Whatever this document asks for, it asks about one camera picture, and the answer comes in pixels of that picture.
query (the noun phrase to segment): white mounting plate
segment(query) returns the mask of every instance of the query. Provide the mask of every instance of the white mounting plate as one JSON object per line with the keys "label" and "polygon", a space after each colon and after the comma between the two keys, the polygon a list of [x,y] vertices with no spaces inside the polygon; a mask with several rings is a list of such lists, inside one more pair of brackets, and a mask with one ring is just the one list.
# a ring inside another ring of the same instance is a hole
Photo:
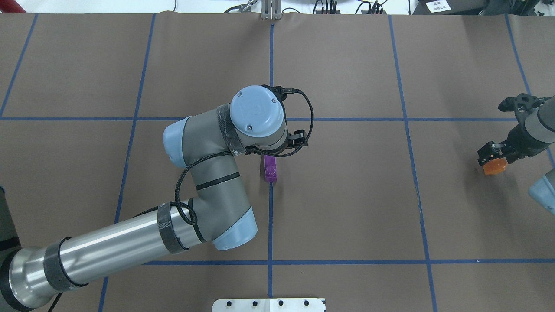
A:
{"label": "white mounting plate", "polygon": [[212,312],[238,311],[326,312],[326,300],[320,298],[218,299],[212,305]]}

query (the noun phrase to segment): orange object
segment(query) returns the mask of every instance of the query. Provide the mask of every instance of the orange object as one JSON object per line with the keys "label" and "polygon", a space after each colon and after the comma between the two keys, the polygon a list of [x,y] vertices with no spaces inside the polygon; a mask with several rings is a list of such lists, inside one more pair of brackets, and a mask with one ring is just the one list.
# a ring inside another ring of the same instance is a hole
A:
{"label": "orange object", "polygon": [[508,165],[504,158],[497,158],[489,163],[482,166],[485,175],[495,175],[505,171],[505,167]]}

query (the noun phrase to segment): blue tape line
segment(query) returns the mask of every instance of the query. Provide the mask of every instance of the blue tape line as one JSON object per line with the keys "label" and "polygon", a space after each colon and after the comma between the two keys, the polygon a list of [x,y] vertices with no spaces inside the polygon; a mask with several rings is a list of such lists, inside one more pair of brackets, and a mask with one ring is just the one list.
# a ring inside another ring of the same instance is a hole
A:
{"label": "blue tape line", "polygon": [[407,144],[408,144],[408,154],[410,156],[411,159],[411,167],[412,167],[412,180],[414,182],[415,185],[415,189],[416,189],[416,197],[418,199],[418,211],[420,212],[420,230],[422,233],[422,242],[423,242],[423,246],[424,246],[424,255],[426,257],[426,261],[428,262],[426,264],[426,268],[428,271],[428,282],[430,284],[430,295],[432,298],[432,307],[434,312],[437,312],[437,303],[436,303],[436,292],[434,289],[434,285],[433,285],[433,275],[432,275],[432,266],[429,263],[430,260],[430,252],[428,250],[428,240],[426,237],[426,226],[424,224],[424,213],[422,211],[422,201],[420,199],[420,189],[418,187],[418,177],[416,175],[416,166],[415,166],[415,160],[414,160],[414,154],[412,152],[412,142],[411,142],[411,134],[410,134],[410,129],[408,128],[408,117],[407,117],[407,109],[405,106],[405,95],[403,93],[403,85],[401,82],[401,71],[399,68],[399,59],[397,57],[397,46],[395,44],[395,34],[393,31],[393,20],[391,18],[391,15],[388,15],[389,18],[389,28],[390,28],[390,33],[391,33],[391,45],[393,47],[393,58],[395,59],[395,71],[397,72],[397,84],[399,86],[399,96],[401,98],[401,108],[403,110],[403,119],[405,120],[405,133],[406,133],[406,137],[407,137]]}
{"label": "blue tape line", "polygon": [[516,122],[516,118],[435,118],[413,117],[407,118],[410,122]]}
{"label": "blue tape line", "polygon": [[555,161],[553,161],[553,154],[551,154],[551,148],[547,148],[547,156],[549,157],[549,161],[551,162],[551,168],[555,168]]}
{"label": "blue tape line", "polygon": [[274,265],[427,264],[426,260],[274,260]]}
{"label": "blue tape line", "polygon": [[[389,118],[389,117],[315,117],[314,121],[317,122],[401,122],[403,118]],[[287,118],[288,122],[309,122],[310,117],[292,117]]]}
{"label": "blue tape line", "polygon": [[[268,265],[267,260],[160,260],[143,265]],[[509,259],[405,259],[405,260],[272,260],[273,265],[411,265],[411,264],[487,264],[487,263],[555,263],[553,258],[509,258]]]}
{"label": "blue tape line", "polygon": [[133,117],[2,117],[0,120],[21,121],[132,121]]}
{"label": "blue tape line", "polygon": [[104,278],[102,283],[102,291],[100,292],[100,302],[98,303],[98,312],[102,312],[104,309],[104,299],[106,298],[106,290],[108,288],[108,277]]}
{"label": "blue tape line", "polygon": [[430,260],[431,264],[480,264],[480,263],[555,263],[555,259],[437,259]]}
{"label": "blue tape line", "polygon": [[274,262],[274,183],[270,182],[268,209],[268,298],[273,297],[273,262]]}
{"label": "blue tape line", "polygon": [[270,25],[270,86],[274,86],[274,24]]}
{"label": "blue tape line", "polygon": [[179,120],[183,120],[186,117],[138,117],[137,120],[138,121],[147,121],[147,122],[153,122],[153,121],[179,121]]}
{"label": "blue tape line", "polygon": [[31,28],[29,29],[29,33],[27,34],[27,39],[25,39],[25,44],[23,45],[23,49],[21,50],[21,54],[19,55],[19,59],[17,60],[17,65],[15,70],[13,71],[12,80],[9,81],[8,89],[6,90],[6,96],[4,97],[4,102],[2,102],[2,107],[0,107],[0,117],[4,114],[4,110],[6,109],[6,105],[8,104],[9,94],[12,91],[13,83],[16,81],[17,72],[19,72],[19,66],[21,66],[21,61],[23,60],[23,56],[25,55],[25,51],[27,50],[27,46],[29,45],[29,41],[31,40],[31,35],[33,34],[34,26],[37,23],[38,14],[35,14],[33,18],[33,23],[31,24]]}
{"label": "blue tape line", "polygon": [[266,260],[151,261],[143,265],[267,265]]}
{"label": "blue tape line", "polygon": [[139,115],[140,100],[143,94],[144,77],[147,73],[148,54],[150,52],[150,43],[152,41],[152,33],[154,32],[155,20],[156,20],[156,14],[152,14],[152,21],[150,23],[150,33],[148,35],[148,42],[147,42],[147,51],[145,52],[145,56],[144,56],[143,72],[140,78],[139,92],[137,93],[137,103],[135,105],[135,114],[133,115],[133,125],[131,126],[131,135],[129,136],[129,144],[127,145],[127,155],[125,156],[125,166],[123,168],[122,184],[119,188],[118,207],[116,208],[116,211],[115,211],[114,223],[119,222],[119,216],[122,210],[123,190],[125,188],[125,182],[127,180],[127,171],[129,169],[129,157],[131,156],[131,148],[133,146],[133,139],[135,137],[135,128],[137,127],[137,118]]}
{"label": "blue tape line", "polygon": [[[270,25],[270,86],[274,85],[274,24]],[[274,259],[274,183],[270,182],[268,203],[268,298],[273,294],[273,268]]]}
{"label": "blue tape line", "polygon": [[511,23],[509,21],[509,15],[505,14],[505,23],[507,24],[507,30],[509,31],[509,37],[511,39],[511,45],[513,45],[514,58],[517,60],[518,70],[521,72],[522,80],[524,81],[524,87],[526,87],[526,93],[530,93],[530,87],[528,86],[528,80],[526,80],[526,75],[524,74],[524,69],[518,57],[517,46],[514,43],[513,30],[511,29]]}

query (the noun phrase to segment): silver metal tube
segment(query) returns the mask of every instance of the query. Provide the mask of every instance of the silver metal tube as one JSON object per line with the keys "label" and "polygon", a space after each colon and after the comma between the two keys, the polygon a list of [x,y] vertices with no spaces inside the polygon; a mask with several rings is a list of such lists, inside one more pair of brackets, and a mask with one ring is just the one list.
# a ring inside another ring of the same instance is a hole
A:
{"label": "silver metal tube", "polygon": [[[171,208],[171,220],[185,247],[201,243],[194,227],[183,221],[176,207]],[[45,251],[46,248],[24,248],[10,266],[12,292],[29,308],[46,304],[58,293],[44,273]],[[86,284],[168,254],[158,232],[156,211],[69,239],[60,248],[62,266],[70,280],[77,284]]]}
{"label": "silver metal tube", "polygon": [[[174,230],[187,248],[200,244],[192,225],[171,209]],[[168,255],[158,232],[157,212],[140,215],[81,235],[62,244],[60,257],[69,278],[78,284]]]}

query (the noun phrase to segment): light blue joint cap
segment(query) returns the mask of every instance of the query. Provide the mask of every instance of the light blue joint cap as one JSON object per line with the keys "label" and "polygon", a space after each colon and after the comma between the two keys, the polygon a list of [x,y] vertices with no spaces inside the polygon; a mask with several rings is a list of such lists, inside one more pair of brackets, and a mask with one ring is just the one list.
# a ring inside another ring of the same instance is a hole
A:
{"label": "light blue joint cap", "polygon": [[164,130],[164,149],[171,162],[179,168],[187,167],[183,157],[183,130],[191,116],[166,127]]}
{"label": "light blue joint cap", "polygon": [[229,104],[233,125],[241,133],[253,138],[274,134],[283,124],[283,107],[272,93],[260,85],[241,89]]}
{"label": "light blue joint cap", "polygon": [[555,214],[555,189],[545,175],[528,189],[528,194],[547,211]]}
{"label": "light blue joint cap", "polygon": [[214,239],[212,243],[214,243],[217,250],[228,250],[247,243],[254,238],[256,232],[258,232],[258,228],[251,207],[231,228]]}

